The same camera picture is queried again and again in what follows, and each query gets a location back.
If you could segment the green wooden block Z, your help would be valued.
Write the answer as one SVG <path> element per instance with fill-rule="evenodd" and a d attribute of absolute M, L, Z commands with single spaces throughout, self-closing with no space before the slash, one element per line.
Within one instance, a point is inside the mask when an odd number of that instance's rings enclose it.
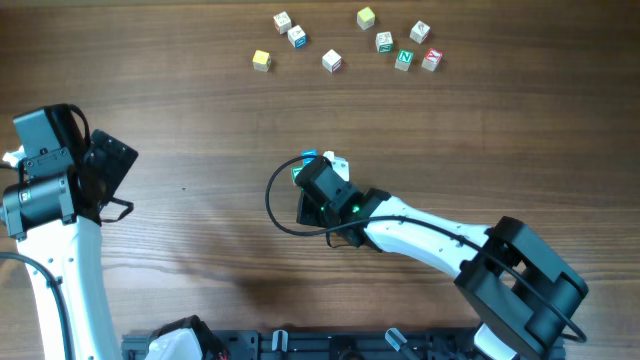
<path fill-rule="evenodd" d="M 302 171 L 302 169 L 303 169 L 302 166 L 293 167 L 291 169 L 291 177 L 292 177 L 293 184 L 296 184 L 296 178 L 299 175 L 299 173 Z"/>

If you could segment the blue wooden letter block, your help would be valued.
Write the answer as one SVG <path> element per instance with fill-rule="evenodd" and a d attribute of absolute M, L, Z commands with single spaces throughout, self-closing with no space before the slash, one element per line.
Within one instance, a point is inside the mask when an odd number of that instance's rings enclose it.
<path fill-rule="evenodd" d="M 318 153 L 316 149 L 310 149 L 302 151 L 301 155 L 304 156 L 303 165 L 306 166 L 318 155 Z"/>

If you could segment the dark green block Z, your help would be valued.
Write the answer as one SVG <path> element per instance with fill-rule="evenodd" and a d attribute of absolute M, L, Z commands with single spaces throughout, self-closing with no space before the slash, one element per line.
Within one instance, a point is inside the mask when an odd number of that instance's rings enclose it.
<path fill-rule="evenodd" d="M 375 38 L 376 50 L 378 53 L 389 53 L 393 50 L 394 41 L 390 31 L 380 32 Z"/>

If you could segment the yellow wooden block top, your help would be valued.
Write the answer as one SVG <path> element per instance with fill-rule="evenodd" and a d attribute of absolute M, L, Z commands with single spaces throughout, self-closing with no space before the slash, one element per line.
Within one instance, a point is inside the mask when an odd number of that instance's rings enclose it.
<path fill-rule="evenodd" d="M 356 21 L 362 30 L 367 30 L 375 24 L 375 13 L 370 7 L 365 7 L 357 12 Z"/>

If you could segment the yellow wooden block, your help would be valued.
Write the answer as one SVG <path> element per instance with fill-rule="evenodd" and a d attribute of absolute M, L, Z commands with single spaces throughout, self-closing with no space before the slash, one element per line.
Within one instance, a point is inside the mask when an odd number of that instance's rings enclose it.
<path fill-rule="evenodd" d="M 268 72 L 271 66 L 270 53 L 262 50 L 256 50 L 252 63 L 255 70 Z"/>
<path fill-rule="evenodd" d="M 356 21 L 362 30 L 367 30 L 375 24 L 375 13 L 370 7 L 365 7 L 357 12 Z"/>

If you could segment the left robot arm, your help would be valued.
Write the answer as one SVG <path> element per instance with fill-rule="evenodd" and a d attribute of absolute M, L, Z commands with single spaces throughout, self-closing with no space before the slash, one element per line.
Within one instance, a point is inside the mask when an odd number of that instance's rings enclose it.
<path fill-rule="evenodd" d="M 1 198 L 1 222 L 15 239 L 16 260 L 29 270 L 48 359 L 222 359 L 225 345 L 197 316 L 151 334 L 118 340 L 101 263 L 102 210 L 134 205 L 115 193 L 138 153 L 90 129 L 73 104 L 44 106 L 13 120 L 21 147 L 4 169 L 18 175 Z"/>

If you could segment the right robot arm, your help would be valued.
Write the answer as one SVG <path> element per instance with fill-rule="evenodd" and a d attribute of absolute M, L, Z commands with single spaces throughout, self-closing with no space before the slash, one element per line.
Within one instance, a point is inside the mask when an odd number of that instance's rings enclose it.
<path fill-rule="evenodd" d="M 447 220 L 379 189 L 361 192 L 339 168 L 316 158 L 296 175 L 298 223 L 451 276 L 482 320 L 473 336 L 482 355 L 550 358 L 588 287 L 528 225 L 507 216 L 494 226 Z"/>

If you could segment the yellow wooden block left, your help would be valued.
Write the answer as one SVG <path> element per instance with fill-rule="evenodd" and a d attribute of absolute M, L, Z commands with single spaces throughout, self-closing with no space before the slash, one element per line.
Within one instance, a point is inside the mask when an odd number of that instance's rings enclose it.
<path fill-rule="evenodd" d="M 262 50 L 256 50 L 252 63 L 255 70 L 268 72 L 271 66 L 270 53 Z"/>

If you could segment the green wooden block N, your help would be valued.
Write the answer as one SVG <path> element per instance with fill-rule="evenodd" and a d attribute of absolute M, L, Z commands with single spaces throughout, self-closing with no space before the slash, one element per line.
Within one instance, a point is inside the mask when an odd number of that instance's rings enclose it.
<path fill-rule="evenodd" d="M 405 49 L 400 49 L 397 54 L 394 67 L 407 72 L 412 64 L 414 53 Z"/>

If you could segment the blue-edged wooden block A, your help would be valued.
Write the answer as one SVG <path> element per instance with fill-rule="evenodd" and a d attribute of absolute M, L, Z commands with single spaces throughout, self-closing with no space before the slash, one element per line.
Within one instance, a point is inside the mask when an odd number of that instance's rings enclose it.
<path fill-rule="evenodd" d="M 307 34 L 300 25 L 296 25 L 287 31 L 288 40 L 294 48 L 303 47 L 307 43 Z"/>

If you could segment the red wooden letter block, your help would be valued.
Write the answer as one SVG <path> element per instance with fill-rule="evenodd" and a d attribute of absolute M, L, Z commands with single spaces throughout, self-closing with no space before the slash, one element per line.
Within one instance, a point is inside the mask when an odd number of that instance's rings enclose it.
<path fill-rule="evenodd" d="M 443 58 L 443 53 L 435 48 L 430 48 L 422 60 L 421 66 L 434 72 Z"/>

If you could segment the red-edged wooden block top left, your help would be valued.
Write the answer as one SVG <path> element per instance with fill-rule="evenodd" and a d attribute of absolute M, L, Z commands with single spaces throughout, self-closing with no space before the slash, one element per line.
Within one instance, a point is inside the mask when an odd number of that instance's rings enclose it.
<path fill-rule="evenodd" d="M 286 11 L 274 15 L 273 22 L 280 35 L 287 33 L 292 28 L 292 20 Z"/>

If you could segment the plain wooden block bird picture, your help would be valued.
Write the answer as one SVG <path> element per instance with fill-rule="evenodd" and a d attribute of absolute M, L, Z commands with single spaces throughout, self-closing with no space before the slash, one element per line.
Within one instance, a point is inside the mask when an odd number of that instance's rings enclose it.
<path fill-rule="evenodd" d="M 411 28 L 410 38 L 418 44 L 422 44 L 428 37 L 431 27 L 425 22 L 418 20 Z"/>

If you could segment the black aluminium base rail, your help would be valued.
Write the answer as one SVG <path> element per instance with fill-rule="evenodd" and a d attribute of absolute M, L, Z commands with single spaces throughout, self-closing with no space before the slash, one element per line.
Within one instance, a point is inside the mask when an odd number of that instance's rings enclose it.
<path fill-rule="evenodd" d="M 426 331 L 404 331 L 407 346 L 420 359 L 481 359 L 472 345 L 472 328 L 432 328 Z M 225 345 L 224 359 L 291 359 L 291 360 L 393 360 L 405 355 L 395 350 L 377 332 L 292 332 L 287 349 L 272 348 L 273 335 L 257 331 L 215 330 Z"/>

